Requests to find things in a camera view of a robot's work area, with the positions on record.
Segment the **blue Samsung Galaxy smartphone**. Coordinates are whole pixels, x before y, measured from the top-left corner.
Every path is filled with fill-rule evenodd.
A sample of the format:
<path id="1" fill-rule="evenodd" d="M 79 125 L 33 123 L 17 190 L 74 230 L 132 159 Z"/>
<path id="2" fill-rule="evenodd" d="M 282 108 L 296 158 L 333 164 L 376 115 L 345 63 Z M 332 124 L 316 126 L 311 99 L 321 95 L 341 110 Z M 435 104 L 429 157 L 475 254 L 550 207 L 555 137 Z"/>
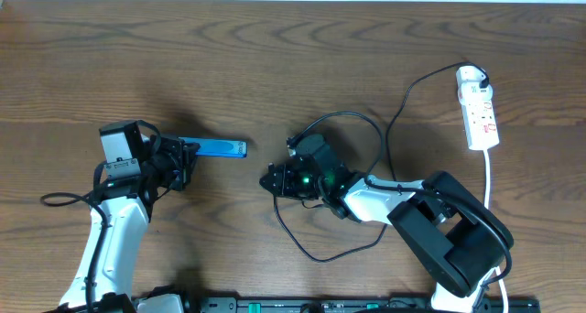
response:
<path id="1" fill-rule="evenodd" d="M 199 145 L 196 155 L 199 157 L 246 158 L 247 143 L 226 139 L 182 137 L 188 145 Z"/>

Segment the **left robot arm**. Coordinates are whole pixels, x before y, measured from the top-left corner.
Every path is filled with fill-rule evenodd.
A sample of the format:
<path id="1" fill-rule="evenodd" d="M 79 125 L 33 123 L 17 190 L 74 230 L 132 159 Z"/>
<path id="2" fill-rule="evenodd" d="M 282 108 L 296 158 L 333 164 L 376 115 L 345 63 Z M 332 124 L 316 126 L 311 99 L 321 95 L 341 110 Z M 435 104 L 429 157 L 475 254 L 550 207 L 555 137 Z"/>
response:
<path id="1" fill-rule="evenodd" d="M 57 307 L 59 312 L 182 312 L 178 295 L 159 295 L 136 304 L 132 283 L 140 243 L 160 189 L 182 191 L 201 149 L 174 135 L 145 137 L 137 130 L 101 135 L 105 160 L 83 195 L 61 192 L 64 204 L 89 205 L 91 231 L 80 265 Z"/>

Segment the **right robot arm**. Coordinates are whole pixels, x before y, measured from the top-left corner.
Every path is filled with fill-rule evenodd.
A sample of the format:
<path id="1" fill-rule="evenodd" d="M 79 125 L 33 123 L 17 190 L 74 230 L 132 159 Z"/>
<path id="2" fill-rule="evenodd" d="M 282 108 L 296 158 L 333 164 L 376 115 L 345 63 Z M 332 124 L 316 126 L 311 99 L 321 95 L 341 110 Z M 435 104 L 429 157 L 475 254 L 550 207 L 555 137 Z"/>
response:
<path id="1" fill-rule="evenodd" d="M 351 171 L 322 135 L 290 139 L 291 157 L 269 165 L 260 186 L 274 199 L 321 200 L 340 219 L 395 228 L 436 281 L 436 310 L 475 312 L 495 270 L 512 266 L 510 231 L 457 179 L 439 171 L 396 182 Z"/>

